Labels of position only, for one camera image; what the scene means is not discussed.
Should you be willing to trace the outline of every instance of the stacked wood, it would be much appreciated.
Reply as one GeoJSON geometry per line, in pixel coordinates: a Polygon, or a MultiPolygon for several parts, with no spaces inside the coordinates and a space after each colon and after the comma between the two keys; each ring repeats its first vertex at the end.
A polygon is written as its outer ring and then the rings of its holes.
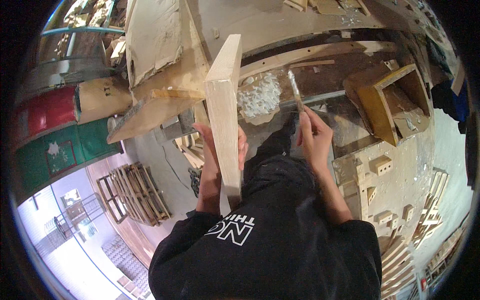
{"type": "Polygon", "coordinates": [[[430,187],[429,195],[425,201],[420,221],[413,233],[413,245],[418,249],[423,241],[433,235],[433,233],[442,226],[442,217],[438,213],[438,204],[442,199],[450,175],[446,172],[434,169],[435,177],[430,187]]]}
{"type": "MultiPolygon", "coordinates": [[[[148,226],[159,225],[160,221],[170,218],[150,175],[142,164],[123,165],[109,172],[108,176],[113,184],[113,192],[118,195],[130,218],[148,226]]],[[[104,193],[102,198],[107,202],[104,193]]]]}
{"type": "Polygon", "coordinates": [[[382,255],[381,299],[397,294],[415,280],[415,266],[411,253],[401,236],[393,240],[392,246],[382,255]]]}
{"type": "Polygon", "coordinates": [[[175,139],[175,144],[185,155],[192,167],[201,169],[204,166],[204,142],[198,132],[175,139]]]}
{"type": "Polygon", "coordinates": [[[442,243],[437,253],[432,257],[430,262],[427,264],[427,267],[433,271],[455,248],[456,244],[460,240],[460,237],[463,234],[465,227],[462,224],[442,243]]]}

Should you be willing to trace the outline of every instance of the concrete floor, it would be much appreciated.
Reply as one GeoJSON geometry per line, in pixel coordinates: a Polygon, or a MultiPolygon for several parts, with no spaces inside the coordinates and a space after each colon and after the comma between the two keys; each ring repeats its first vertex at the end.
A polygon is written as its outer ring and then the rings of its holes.
{"type": "MultiPolygon", "coordinates": [[[[272,132],[279,130],[287,118],[287,113],[278,113],[272,121],[259,126],[241,121],[240,125],[246,132],[250,144],[247,158],[253,157],[256,148],[272,132]]],[[[413,252],[417,271],[424,268],[442,242],[459,226],[470,209],[472,198],[472,190],[467,186],[465,172],[465,136],[458,132],[457,122],[439,109],[435,109],[435,132],[433,166],[447,171],[451,179],[439,206],[444,225],[413,252]]],[[[156,247],[171,232],[175,222],[185,219],[185,214],[196,206],[197,199],[190,187],[188,173],[190,164],[171,142],[159,144],[154,131],[134,138],[133,144],[132,148],[135,148],[139,161],[151,168],[156,184],[163,192],[166,205],[173,214],[171,220],[163,222],[159,227],[140,225],[147,239],[156,247]]],[[[295,141],[292,144],[292,155],[298,156],[301,151],[295,147],[295,141]]],[[[230,212],[224,195],[221,196],[220,206],[224,216],[230,212]]]]}

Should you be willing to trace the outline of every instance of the wooden box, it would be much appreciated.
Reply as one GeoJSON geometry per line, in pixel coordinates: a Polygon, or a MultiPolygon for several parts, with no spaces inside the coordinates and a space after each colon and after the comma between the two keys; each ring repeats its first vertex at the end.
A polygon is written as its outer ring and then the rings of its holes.
{"type": "MultiPolygon", "coordinates": [[[[374,72],[365,74],[375,76],[374,72]]],[[[364,82],[370,84],[355,90],[375,136],[397,146],[400,140],[428,128],[427,91],[415,64],[364,82]]]]}

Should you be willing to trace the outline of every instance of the blue metal bar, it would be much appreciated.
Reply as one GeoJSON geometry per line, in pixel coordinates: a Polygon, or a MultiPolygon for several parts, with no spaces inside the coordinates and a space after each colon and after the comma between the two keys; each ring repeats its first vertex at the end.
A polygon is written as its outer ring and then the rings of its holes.
{"type": "Polygon", "coordinates": [[[115,0],[112,0],[112,4],[110,5],[110,8],[108,9],[107,17],[105,18],[105,21],[103,22],[103,27],[104,28],[108,28],[108,25],[110,25],[110,16],[112,15],[113,5],[115,5],[115,0]]]}
{"type": "Polygon", "coordinates": [[[77,27],[77,28],[70,28],[70,27],[64,27],[64,28],[55,28],[51,30],[46,30],[42,32],[40,35],[41,36],[49,36],[49,35],[57,35],[61,33],[70,33],[70,32],[112,32],[112,33],[118,33],[118,34],[124,34],[125,31],[121,29],[115,29],[115,28],[104,28],[104,27],[87,27],[87,26],[82,26],[82,27],[77,27]]]}

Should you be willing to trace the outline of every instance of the wall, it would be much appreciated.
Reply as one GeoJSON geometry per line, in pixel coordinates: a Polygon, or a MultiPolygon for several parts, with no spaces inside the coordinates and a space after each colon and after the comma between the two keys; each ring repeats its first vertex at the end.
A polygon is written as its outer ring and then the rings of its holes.
{"type": "MultiPolygon", "coordinates": [[[[84,168],[36,193],[38,210],[35,209],[32,198],[18,206],[20,218],[34,245],[47,235],[45,224],[54,216],[60,215],[59,207],[64,210],[60,197],[75,188],[82,199],[93,194],[84,168]]],[[[123,292],[126,293],[116,282],[122,272],[108,259],[101,246],[114,239],[116,232],[104,214],[93,223],[98,232],[91,239],[82,242],[76,235],[76,239],[70,238],[42,259],[76,298],[114,300],[123,292]]]]}

